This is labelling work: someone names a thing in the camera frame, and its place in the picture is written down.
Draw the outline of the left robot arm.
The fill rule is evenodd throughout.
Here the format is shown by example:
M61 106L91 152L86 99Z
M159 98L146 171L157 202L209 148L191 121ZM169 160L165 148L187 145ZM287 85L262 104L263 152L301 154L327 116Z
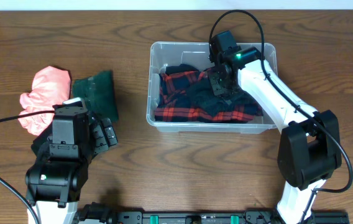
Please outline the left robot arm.
M112 122L83 105L57 105L48 128L31 146L25 175L29 223L74 223L92 160L118 144Z

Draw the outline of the pink garment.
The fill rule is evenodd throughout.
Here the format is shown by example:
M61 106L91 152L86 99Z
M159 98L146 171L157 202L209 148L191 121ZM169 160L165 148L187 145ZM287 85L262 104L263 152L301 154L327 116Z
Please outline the pink garment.
M20 115L38 111L53 110L53 105L60 105L70 97L71 78L67 70L48 66L35 74L32 91L20 96L23 111ZM52 122L54 114L44 113L25 118L19 122L30 134L40 135Z

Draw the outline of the dark green garment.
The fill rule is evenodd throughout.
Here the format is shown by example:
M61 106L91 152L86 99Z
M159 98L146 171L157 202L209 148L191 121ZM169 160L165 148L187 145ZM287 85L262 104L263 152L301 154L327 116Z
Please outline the dark green garment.
M71 92L75 98L83 99L86 107L99 118L109 118L112 122L119 120L113 72L111 70L101 71L92 77L75 80Z

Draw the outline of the large black garment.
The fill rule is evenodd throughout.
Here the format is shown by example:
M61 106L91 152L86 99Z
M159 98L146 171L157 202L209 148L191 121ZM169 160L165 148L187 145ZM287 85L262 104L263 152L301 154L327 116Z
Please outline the large black garment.
M168 66L166 69L165 69L165 73L167 75L171 75L171 74L174 74L174 73L181 73L181 72L191 72L191 71L194 71L194 72L197 72L198 69L195 68L194 66L191 66L191 65L188 65L188 64L180 64L178 66Z

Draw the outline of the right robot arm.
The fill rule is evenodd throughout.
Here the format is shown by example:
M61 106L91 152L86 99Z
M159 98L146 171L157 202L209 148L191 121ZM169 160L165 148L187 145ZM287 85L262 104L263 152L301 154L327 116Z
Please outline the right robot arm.
M336 115L295 95L265 59L265 44L243 49L230 31L209 38L210 81L220 95L239 88L269 115L281 134L277 163L285 179L274 222L307 223L316 194L342 164Z

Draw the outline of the red plaid flannel shirt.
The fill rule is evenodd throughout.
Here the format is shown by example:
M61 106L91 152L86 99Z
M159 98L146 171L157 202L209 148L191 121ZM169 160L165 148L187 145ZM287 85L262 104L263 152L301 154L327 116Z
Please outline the red plaid flannel shirt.
M155 120L177 123L248 123L257 117L245 114L241 111L219 112L215 117L212 117L203 109L191 104L186 95L186 89L205 78L209 80L208 75L213 71L213 68L209 68L203 71L181 72L171 75L161 73L159 75L160 101L157 109L154 110Z

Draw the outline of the dark navy taped garment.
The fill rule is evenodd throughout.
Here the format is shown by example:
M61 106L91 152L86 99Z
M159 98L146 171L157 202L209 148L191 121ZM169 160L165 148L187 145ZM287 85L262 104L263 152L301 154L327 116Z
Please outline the dark navy taped garment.
M232 111L241 111L254 116L262 114L262 109L256 101L243 90L233 91L227 96L215 96L207 78L188 87L186 95L193 106L203 109L212 117L219 112Z

